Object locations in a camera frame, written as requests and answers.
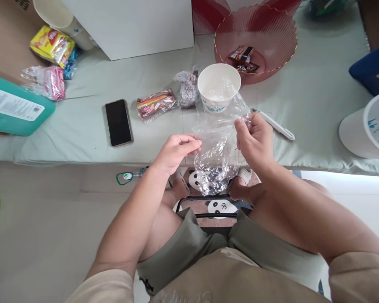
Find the panda face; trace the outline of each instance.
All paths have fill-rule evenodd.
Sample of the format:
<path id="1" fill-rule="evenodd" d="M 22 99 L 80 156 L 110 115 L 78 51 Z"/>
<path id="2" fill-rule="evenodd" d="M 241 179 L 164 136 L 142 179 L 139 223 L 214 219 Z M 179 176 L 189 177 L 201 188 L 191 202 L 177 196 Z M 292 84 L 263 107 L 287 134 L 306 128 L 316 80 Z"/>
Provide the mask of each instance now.
<path id="1" fill-rule="evenodd" d="M 235 213 L 237 212 L 237 207 L 235 207 L 228 200 L 212 200 L 207 201 L 206 206 L 208 207 L 208 213 Z"/>
<path id="2" fill-rule="evenodd" d="M 207 182 L 208 173 L 200 171 L 200 170 L 190 170 L 190 175 L 188 177 L 188 183 L 192 188 L 195 188 L 197 191 L 201 191 L 201 185 L 199 184 L 200 180 L 201 182 Z"/>

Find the black phone screen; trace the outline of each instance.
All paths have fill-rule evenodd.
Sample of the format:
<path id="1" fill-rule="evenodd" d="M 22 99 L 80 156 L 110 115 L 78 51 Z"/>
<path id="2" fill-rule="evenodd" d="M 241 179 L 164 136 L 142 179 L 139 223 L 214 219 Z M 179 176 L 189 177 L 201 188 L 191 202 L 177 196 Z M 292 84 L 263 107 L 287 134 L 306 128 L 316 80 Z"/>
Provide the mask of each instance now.
<path id="1" fill-rule="evenodd" d="M 118 100 L 105 105 L 111 145 L 117 146 L 132 141 L 126 101 Z"/>

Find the panda slipper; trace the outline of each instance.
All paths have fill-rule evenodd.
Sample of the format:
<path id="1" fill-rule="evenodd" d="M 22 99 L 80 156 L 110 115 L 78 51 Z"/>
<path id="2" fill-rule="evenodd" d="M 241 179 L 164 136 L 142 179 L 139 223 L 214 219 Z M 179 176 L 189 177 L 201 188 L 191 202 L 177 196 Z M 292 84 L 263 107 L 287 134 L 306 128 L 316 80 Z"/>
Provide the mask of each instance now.
<path id="1" fill-rule="evenodd" d="M 251 179 L 251 172 L 249 172 L 248 170 L 245 170 L 244 168 L 241 168 L 241 169 L 239 169 L 236 177 L 242 178 L 244 180 L 244 182 L 246 183 L 246 186 L 247 186 L 250 179 Z M 232 185 L 233 185 L 234 180 L 235 180 L 235 178 L 230 180 L 230 183 L 227 186 L 227 189 L 229 192 L 232 190 Z"/>
<path id="2" fill-rule="evenodd" d="M 187 171 L 186 167 L 185 168 L 180 168 L 180 167 L 177 168 L 176 172 L 168 178 L 168 183 L 170 184 L 170 187 L 173 187 L 174 180 L 175 179 L 181 179 L 182 182 L 184 183 L 185 188 L 187 189 L 188 196 L 189 196 L 190 195 L 190 189 L 188 188 L 187 183 L 185 183 L 185 181 L 184 181 L 184 177 L 182 176 L 182 172 L 181 172 L 182 169 L 184 170 L 184 172 Z"/>

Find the beige sleeve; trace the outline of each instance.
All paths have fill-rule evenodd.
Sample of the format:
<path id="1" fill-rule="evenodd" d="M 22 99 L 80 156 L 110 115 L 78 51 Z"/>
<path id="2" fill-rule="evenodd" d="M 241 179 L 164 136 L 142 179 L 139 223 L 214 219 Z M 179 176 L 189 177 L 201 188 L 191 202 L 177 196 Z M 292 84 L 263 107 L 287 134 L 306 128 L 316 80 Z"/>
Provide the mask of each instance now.
<path id="1" fill-rule="evenodd" d="M 66 303 L 133 303 L 133 281 L 120 269 L 100 272 L 85 280 Z"/>
<path id="2" fill-rule="evenodd" d="M 334 303 L 379 302 L 379 255 L 349 252 L 330 264 Z"/>

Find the pen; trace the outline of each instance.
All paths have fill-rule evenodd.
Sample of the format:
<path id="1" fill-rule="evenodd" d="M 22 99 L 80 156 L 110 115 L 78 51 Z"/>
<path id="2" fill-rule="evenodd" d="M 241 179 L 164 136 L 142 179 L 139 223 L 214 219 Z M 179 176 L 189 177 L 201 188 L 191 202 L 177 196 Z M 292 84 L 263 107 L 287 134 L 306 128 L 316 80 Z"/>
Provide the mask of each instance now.
<path id="1" fill-rule="evenodd" d="M 288 138 L 291 141 L 295 140 L 295 135 L 293 133 L 291 133 L 288 129 L 286 129 L 286 128 L 282 127 L 281 125 L 279 125 L 278 122 L 276 122 L 275 120 L 273 120 L 266 113 L 260 112 L 260 111 L 254 109 L 254 108 L 252 108 L 251 110 L 254 111 L 254 112 L 259 112 L 264 117 L 265 121 L 267 121 L 269 124 L 271 124 L 272 128 L 274 128 L 277 132 L 283 134 L 286 138 Z"/>

